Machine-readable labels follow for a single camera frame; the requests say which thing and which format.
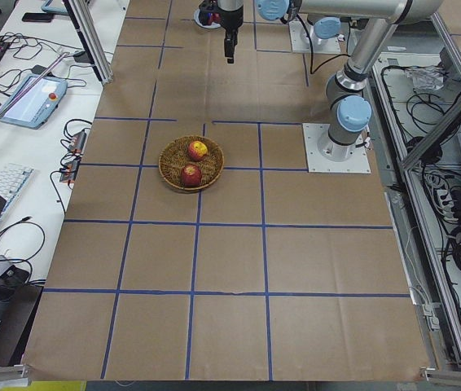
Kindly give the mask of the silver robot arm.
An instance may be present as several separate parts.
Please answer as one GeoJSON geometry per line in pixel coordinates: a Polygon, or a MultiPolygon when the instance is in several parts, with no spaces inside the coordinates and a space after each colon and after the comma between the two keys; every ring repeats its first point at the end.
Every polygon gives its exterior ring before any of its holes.
{"type": "Polygon", "coordinates": [[[344,67],[327,84],[327,97],[334,117],[324,137],[331,147],[354,147],[371,119],[371,106],[360,96],[368,73],[383,45],[400,24],[413,24],[433,15],[440,1],[257,1],[265,20],[285,15],[354,16],[367,18],[360,41],[344,67]]]}
{"type": "MultiPolygon", "coordinates": [[[[280,20],[289,27],[293,52],[311,55],[314,52],[340,52],[337,40],[341,31],[340,18],[309,13],[307,19],[303,20],[299,16],[301,1],[255,1],[254,4],[256,13],[264,20],[280,20]]],[[[232,64],[235,61],[239,28],[244,21],[244,3],[220,0],[215,3],[214,11],[220,15],[220,25],[225,29],[224,56],[232,64]]]]}

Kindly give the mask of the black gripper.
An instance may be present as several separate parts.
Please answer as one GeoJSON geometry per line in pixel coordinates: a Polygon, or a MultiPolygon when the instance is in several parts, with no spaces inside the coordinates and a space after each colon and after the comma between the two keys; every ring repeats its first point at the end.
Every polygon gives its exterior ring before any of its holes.
{"type": "Polygon", "coordinates": [[[226,29],[224,38],[224,52],[228,64],[235,62],[235,47],[237,45],[237,31],[244,20],[243,0],[217,0],[221,26],[226,29]]]}

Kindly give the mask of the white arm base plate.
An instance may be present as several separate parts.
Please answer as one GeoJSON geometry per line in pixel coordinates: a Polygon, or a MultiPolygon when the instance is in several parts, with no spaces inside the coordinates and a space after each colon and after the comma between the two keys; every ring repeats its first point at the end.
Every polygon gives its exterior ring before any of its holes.
{"type": "Polygon", "coordinates": [[[349,146],[334,143],[329,124],[303,123],[307,169],[312,174],[370,174],[367,148],[362,136],[349,146]]]}
{"type": "MultiPolygon", "coordinates": [[[[292,52],[299,54],[309,54],[311,52],[310,41],[301,22],[298,20],[294,20],[290,22],[288,25],[290,32],[290,41],[292,45],[292,52]]],[[[339,53],[341,53],[340,42],[337,37],[321,39],[314,34],[314,28],[310,24],[305,22],[305,27],[307,28],[312,38],[312,44],[315,54],[338,55],[339,53]]]]}

